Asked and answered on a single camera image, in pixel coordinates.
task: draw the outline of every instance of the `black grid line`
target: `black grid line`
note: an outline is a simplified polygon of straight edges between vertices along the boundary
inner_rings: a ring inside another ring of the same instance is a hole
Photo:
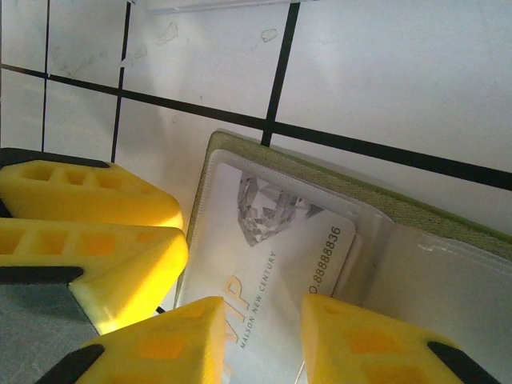
[[[199,106],[188,102],[180,102],[168,98],[160,98],[149,94],[141,94],[130,90],[120,90],[112,86],[94,84],[92,82],[83,82],[73,78],[64,78],[62,76],[46,75],[34,70],[26,70],[16,66],[2,64],[2,68],[12,70],[22,74],[32,75],[38,78],[47,78],[54,82],[60,82],[83,89],[95,90],[104,94],[121,96],[138,102],[161,106],[164,108],[186,112],[205,118],[212,118],[222,122],[229,122],[240,126],[264,130],[271,128],[275,134],[296,138],[308,142],[313,142],[323,146],[329,146],[339,150],[361,154],[371,158],[378,158],[388,162],[411,166],[420,170],[428,170],[436,174],[444,174],[454,178],[460,178],[469,182],[476,182],[487,186],[493,186],[504,190],[512,190],[512,173],[504,170],[495,170],[485,166],[476,166],[473,164],[458,162],[448,158],[440,158],[430,154],[422,154],[411,150],[403,150],[392,146],[385,146],[375,142],[366,142],[356,138],[348,138],[337,134],[328,134],[318,130],[312,130],[301,126],[293,126],[281,122],[268,122],[263,118],[256,118],[244,114],[236,114],[225,110],[217,110],[207,106]]]
[[[130,31],[130,13],[131,13],[131,4],[129,2],[126,3],[126,15],[125,15],[125,29],[122,36],[122,51],[121,51],[121,62],[126,58],[126,48],[128,47],[128,32]],[[118,88],[122,90],[122,84],[125,78],[125,68],[122,66],[119,69],[119,84]],[[112,136],[112,155],[110,156],[110,161],[115,162],[115,151],[118,147],[118,132],[119,132],[119,119],[121,117],[121,100],[122,97],[119,94],[118,100],[115,106],[115,120],[114,120],[114,134]]]
[[[290,60],[291,46],[294,41],[295,27],[297,26],[298,12],[300,11],[300,2],[290,4],[288,17],[286,18],[285,31],[282,36],[281,51],[279,52],[278,67],[275,71],[274,84],[270,94],[269,108],[266,112],[266,120],[269,124],[263,130],[262,145],[270,146],[272,140],[272,122],[278,115],[279,100],[281,100],[282,86],[285,82],[286,68]]]
[[[48,42],[50,41],[50,0],[46,1],[46,38],[45,38],[45,74],[48,74]],[[46,132],[46,88],[48,77],[45,76],[42,93],[42,127],[41,127],[41,152],[45,151],[45,132]]]

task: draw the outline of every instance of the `gold lettering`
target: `gold lettering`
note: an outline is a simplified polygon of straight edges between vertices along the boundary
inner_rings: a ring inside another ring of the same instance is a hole
[[[222,372],[224,372],[224,374],[230,378],[231,377],[231,374],[233,373],[233,368],[231,368],[230,366],[228,366],[227,364],[223,364],[222,366]]]
[[[235,276],[230,276],[226,280],[224,285],[224,292],[233,298],[236,303],[245,308],[249,309],[249,303],[242,298],[242,283]]]
[[[230,342],[238,342],[238,335],[234,331],[230,322],[228,322],[227,320],[226,320],[226,339],[229,340]]]
[[[230,312],[240,322],[244,322],[246,320],[246,317],[243,314],[241,314],[235,308],[230,306],[226,301],[224,301],[224,306],[226,307],[226,314],[227,314],[227,312]]]

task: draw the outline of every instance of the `black rubber pad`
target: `black rubber pad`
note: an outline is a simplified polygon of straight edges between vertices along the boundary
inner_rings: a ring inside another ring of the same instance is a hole
[[[461,350],[441,342],[428,342],[427,345],[464,384],[500,384]]]
[[[0,284],[68,284],[82,275],[79,266],[0,266]]]
[[[76,166],[93,166],[94,168],[109,168],[108,162],[92,160],[90,158],[76,158],[64,154],[49,154],[39,152],[38,150],[22,150],[19,148],[1,148],[0,149],[0,169],[4,166],[32,162],[34,160],[45,160],[47,162],[63,162],[65,164],[75,164]]]
[[[71,352],[35,384],[75,384],[104,351],[101,344],[93,344]]]

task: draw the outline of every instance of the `white paper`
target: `white paper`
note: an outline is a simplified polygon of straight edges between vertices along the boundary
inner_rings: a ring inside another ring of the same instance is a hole
[[[225,384],[293,384],[302,296],[332,294],[354,224],[227,164],[211,180],[178,301],[226,300]]]
[[[232,6],[264,6],[308,0],[128,0],[144,6],[147,12],[168,14],[196,10],[213,10]]]

